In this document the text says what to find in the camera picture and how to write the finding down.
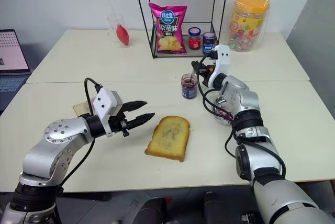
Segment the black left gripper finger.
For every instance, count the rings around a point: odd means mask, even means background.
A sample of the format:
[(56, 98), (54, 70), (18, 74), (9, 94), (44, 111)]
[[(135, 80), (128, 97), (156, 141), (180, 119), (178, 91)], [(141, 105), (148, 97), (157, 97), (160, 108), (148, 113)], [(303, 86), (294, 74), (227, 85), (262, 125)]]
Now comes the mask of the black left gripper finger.
[(139, 127), (139, 126), (145, 124), (154, 115), (155, 115), (155, 113), (147, 113), (147, 114), (137, 116), (135, 119), (127, 122), (127, 129), (133, 129), (133, 128), (136, 128), (136, 127)]
[(146, 104), (147, 104), (147, 102), (142, 101), (142, 100), (127, 102), (127, 103), (124, 103), (122, 105), (122, 112), (134, 111), (134, 110), (137, 110), (137, 109), (141, 108), (142, 106), (144, 106)]

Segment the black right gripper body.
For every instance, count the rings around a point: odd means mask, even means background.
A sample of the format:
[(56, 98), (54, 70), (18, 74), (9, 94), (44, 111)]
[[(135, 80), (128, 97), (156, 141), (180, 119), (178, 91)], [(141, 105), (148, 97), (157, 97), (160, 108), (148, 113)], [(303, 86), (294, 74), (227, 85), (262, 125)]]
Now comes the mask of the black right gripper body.
[(205, 77), (203, 77), (203, 78), (209, 78), (212, 75), (212, 73), (214, 72), (215, 67), (216, 67), (215, 64), (205, 65), (205, 64), (202, 63), (202, 68), (206, 68), (207, 69), (207, 75)]

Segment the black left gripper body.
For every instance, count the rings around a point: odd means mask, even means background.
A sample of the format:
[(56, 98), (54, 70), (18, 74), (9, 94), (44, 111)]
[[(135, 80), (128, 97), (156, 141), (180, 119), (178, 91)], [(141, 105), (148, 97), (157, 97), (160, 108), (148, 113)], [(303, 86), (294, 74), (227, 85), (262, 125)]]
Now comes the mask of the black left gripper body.
[(124, 137), (129, 136), (128, 122), (124, 114), (125, 111), (129, 111), (130, 102), (124, 103), (118, 113), (115, 116), (110, 116), (108, 124), (113, 133), (122, 132)]

